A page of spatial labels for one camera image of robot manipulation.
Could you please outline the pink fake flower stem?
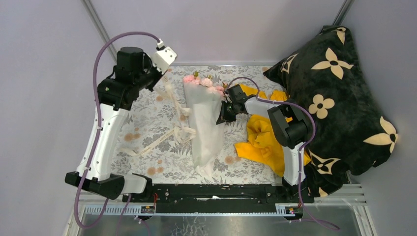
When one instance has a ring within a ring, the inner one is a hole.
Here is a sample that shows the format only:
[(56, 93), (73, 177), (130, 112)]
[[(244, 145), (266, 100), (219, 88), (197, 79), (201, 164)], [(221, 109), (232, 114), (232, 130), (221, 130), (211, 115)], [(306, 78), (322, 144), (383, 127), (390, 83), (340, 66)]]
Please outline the pink fake flower stem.
[(207, 88), (213, 87), (212, 76), (208, 75), (207, 77), (202, 78), (200, 80), (200, 85), (207, 87)]
[(224, 97), (227, 86), (226, 83), (222, 83), (222, 85), (214, 86), (214, 89), (218, 94)]
[(200, 84), (199, 72), (194, 71), (192, 74), (184, 76), (182, 81), (184, 83), (191, 83), (191, 84), (199, 85)]

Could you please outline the white wrapping paper sheet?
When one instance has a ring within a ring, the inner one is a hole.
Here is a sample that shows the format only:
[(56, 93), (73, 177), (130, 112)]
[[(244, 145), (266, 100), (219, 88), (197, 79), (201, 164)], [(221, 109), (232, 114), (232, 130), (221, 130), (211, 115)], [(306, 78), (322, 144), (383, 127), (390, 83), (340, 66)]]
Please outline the white wrapping paper sheet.
[(214, 162), (224, 144), (224, 124), (217, 125), (224, 93), (216, 87), (205, 87), (194, 82), (183, 84), (187, 108), (191, 109), (188, 123), (196, 131), (191, 140), (195, 171), (211, 178)]

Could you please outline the cream printed ribbon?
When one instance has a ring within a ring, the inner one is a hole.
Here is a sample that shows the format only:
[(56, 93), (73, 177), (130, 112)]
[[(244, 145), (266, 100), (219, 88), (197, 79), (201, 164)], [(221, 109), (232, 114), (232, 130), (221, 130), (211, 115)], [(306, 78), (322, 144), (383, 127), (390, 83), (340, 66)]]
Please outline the cream printed ribbon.
[(179, 119), (178, 124), (175, 123), (172, 129), (165, 132), (158, 139), (156, 139), (154, 142), (144, 147), (142, 150), (129, 149), (129, 148), (123, 147), (119, 149), (120, 152), (126, 153), (127, 155), (130, 155), (130, 156), (144, 156), (146, 153), (150, 152), (152, 149), (157, 147), (159, 144), (161, 144), (163, 141), (165, 141), (167, 138), (171, 136), (173, 136), (175, 141), (179, 144), (187, 143), (188, 141), (191, 141), (196, 136), (196, 130), (186, 126), (181, 120), (181, 116), (188, 118), (191, 115), (191, 109), (183, 107), (178, 102), (174, 93), (174, 87), (169, 82), (166, 76), (162, 78), (162, 83), (164, 86), (164, 90), (161, 90), (159, 88), (154, 88), (154, 91), (157, 92), (159, 95), (172, 101), (172, 103), (174, 104), (174, 108), (175, 108), (175, 115), (177, 115)]

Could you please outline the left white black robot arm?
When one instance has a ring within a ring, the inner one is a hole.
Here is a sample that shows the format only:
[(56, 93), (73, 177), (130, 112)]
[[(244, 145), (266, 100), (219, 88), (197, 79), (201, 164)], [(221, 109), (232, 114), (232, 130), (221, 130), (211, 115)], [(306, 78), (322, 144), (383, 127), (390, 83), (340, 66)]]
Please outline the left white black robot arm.
[(166, 47), (152, 56), (137, 47), (122, 47), (118, 51), (112, 73), (97, 86), (99, 109), (88, 147), (77, 169), (66, 174), (67, 184), (111, 200), (124, 194), (134, 194), (140, 202), (151, 199), (150, 178), (139, 174), (113, 174), (111, 162), (118, 133), (139, 91), (152, 91), (176, 57)]

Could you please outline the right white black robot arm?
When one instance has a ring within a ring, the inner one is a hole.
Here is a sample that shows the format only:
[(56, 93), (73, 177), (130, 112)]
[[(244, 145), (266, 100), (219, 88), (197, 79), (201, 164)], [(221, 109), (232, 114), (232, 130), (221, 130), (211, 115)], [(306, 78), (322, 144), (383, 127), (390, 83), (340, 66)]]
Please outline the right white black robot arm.
[(247, 140), (235, 145), (239, 157), (269, 166), (283, 178), (282, 196), (293, 203), (301, 197), (304, 178), (304, 144), (311, 137), (311, 122), (300, 106), (246, 94), (236, 85), (225, 91), (217, 124), (249, 115)]

